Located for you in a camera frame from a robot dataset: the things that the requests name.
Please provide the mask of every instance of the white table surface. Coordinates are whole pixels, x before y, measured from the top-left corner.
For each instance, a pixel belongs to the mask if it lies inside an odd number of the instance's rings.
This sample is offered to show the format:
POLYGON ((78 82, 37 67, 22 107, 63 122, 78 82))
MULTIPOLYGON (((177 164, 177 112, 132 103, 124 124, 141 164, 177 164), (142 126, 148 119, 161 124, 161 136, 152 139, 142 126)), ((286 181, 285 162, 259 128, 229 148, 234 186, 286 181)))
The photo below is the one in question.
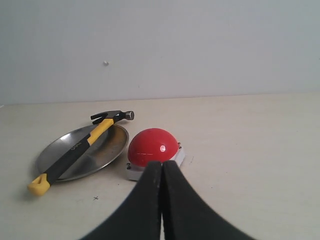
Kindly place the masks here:
POLYGON ((135 112, 134 121, 120 123, 130 140, 146 128, 171 132, 185 148, 187 180, 244 232, 258 240, 320 239, 320 93, 4 106, 0 239, 79 239, 121 204, 135 185, 125 177, 126 152, 42 197, 27 192, 40 152, 108 110, 135 112))

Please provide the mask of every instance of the wall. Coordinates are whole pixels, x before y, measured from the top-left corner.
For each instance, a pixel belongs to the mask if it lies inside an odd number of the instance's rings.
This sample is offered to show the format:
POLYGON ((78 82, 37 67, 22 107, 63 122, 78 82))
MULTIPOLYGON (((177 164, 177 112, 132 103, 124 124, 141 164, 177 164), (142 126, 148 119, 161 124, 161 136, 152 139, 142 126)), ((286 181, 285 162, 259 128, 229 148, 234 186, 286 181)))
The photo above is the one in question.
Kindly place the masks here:
POLYGON ((319 91, 319 9, 319 0, 3 0, 0 104, 319 91))

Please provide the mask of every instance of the silver plate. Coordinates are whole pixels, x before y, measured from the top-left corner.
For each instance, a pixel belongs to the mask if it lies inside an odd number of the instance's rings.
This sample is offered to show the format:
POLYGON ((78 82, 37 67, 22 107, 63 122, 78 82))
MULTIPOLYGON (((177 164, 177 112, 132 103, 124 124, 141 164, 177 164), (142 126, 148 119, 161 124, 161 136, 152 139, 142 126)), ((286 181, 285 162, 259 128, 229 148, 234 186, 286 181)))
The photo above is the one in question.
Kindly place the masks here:
MULTIPOLYGON (((35 164, 39 173, 45 172, 64 153, 96 125, 89 125, 67 133, 47 146, 35 164)), ((95 143, 57 180, 57 182, 79 179, 97 172, 115 160, 126 148, 129 134, 119 125, 112 125, 95 143)))

